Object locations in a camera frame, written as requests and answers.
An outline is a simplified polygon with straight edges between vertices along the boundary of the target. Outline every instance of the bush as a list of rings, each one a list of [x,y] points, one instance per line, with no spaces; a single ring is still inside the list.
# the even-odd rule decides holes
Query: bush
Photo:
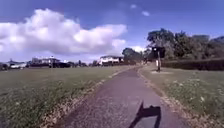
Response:
[[[224,59],[162,62],[162,67],[189,70],[224,70]]]

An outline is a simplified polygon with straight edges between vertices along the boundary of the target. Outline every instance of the blue sky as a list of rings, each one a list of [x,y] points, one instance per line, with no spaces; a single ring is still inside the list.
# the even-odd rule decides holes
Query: blue sky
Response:
[[[64,51],[55,50],[58,47],[55,46],[55,49],[52,49],[50,46],[54,45],[54,43],[50,43],[47,45],[48,47],[41,44],[43,47],[39,48],[40,45],[36,46],[39,42],[31,40],[32,45],[38,47],[37,50],[36,48],[32,49],[31,44],[28,44],[29,42],[18,44],[17,41],[6,44],[8,40],[4,39],[4,42],[0,43],[0,46],[4,44],[2,48],[0,47],[0,61],[7,61],[9,58],[29,60],[32,56],[50,55],[73,61],[78,59],[92,61],[92,59],[103,54],[121,52],[123,47],[145,47],[147,45],[147,33],[162,27],[174,32],[183,30],[188,34],[208,34],[211,37],[216,37],[223,35],[224,32],[223,6],[223,0],[0,0],[0,30],[1,24],[3,24],[2,26],[5,26],[5,23],[21,26],[20,24],[25,24],[25,18],[31,18],[31,16],[35,15],[35,10],[39,9],[46,12],[46,9],[49,9],[51,12],[63,15],[64,20],[70,19],[78,23],[81,26],[79,30],[91,30],[109,24],[113,26],[106,27],[106,30],[113,29],[114,32],[112,33],[114,35],[112,36],[113,39],[109,35],[99,37],[101,41],[106,41],[103,46],[94,44],[98,40],[92,42],[92,44],[90,43],[91,47],[88,46],[89,50],[92,50],[90,52],[87,51],[88,49],[80,50],[84,46],[80,48],[79,45],[71,44],[73,42],[68,44],[71,44],[74,48],[65,53],[67,47],[64,48]],[[120,30],[122,32],[118,35],[116,35],[116,25],[125,26],[124,30]],[[6,35],[7,38],[12,36],[11,33]],[[123,43],[120,43],[122,46],[119,45],[117,48],[112,45],[113,42]],[[81,43],[86,43],[85,46],[89,44],[85,41],[81,41]]]

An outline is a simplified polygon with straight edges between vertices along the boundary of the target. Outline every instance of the green lawn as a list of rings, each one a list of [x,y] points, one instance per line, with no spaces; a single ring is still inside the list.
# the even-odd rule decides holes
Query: green lawn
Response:
[[[67,98],[77,98],[127,67],[25,69],[0,72],[0,127],[34,128]]]
[[[163,68],[162,73],[155,73],[153,69],[146,66],[140,72],[190,113],[215,120],[211,127],[224,127],[224,72]]]

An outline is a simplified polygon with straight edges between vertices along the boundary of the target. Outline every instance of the cumulus cloud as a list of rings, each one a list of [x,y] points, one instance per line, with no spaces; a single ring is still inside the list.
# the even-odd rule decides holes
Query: cumulus cloud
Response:
[[[135,50],[136,52],[143,52],[146,50],[146,48],[141,47],[141,46],[132,46],[131,47],[133,50]]]
[[[126,31],[123,24],[107,24],[86,30],[79,22],[61,13],[38,9],[25,22],[0,23],[0,52],[111,53],[126,43],[119,38]]]
[[[150,13],[148,11],[142,11],[142,15],[144,15],[144,16],[150,16]]]
[[[135,9],[135,8],[137,8],[137,5],[136,5],[136,4],[132,4],[132,5],[130,6],[130,8],[131,8],[131,9]]]

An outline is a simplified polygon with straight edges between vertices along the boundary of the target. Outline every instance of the path edge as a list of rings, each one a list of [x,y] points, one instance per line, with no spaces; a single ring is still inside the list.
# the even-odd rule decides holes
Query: path edge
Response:
[[[100,80],[96,84],[94,84],[91,88],[82,92],[82,94],[78,98],[68,98],[65,101],[53,109],[48,115],[42,117],[43,122],[39,125],[40,128],[52,128],[57,123],[59,123],[63,118],[69,116],[73,111],[76,110],[84,101],[86,101],[91,95],[93,95],[101,85],[103,85],[106,81],[112,79],[118,74],[136,68],[136,66],[130,66],[127,69],[119,70],[112,75]]]
[[[192,128],[211,128],[212,123],[208,122],[208,117],[200,117],[197,114],[189,112],[187,107],[184,107],[178,100],[168,97],[166,93],[157,87],[151,80],[146,78],[142,73],[141,67],[138,69],[138,75],[144,80],[147,87],[152,88],[157,95],[160,96],[162,103],[170,108],[172,112],[177,113],[180,117],[186,120],[187,124]]]

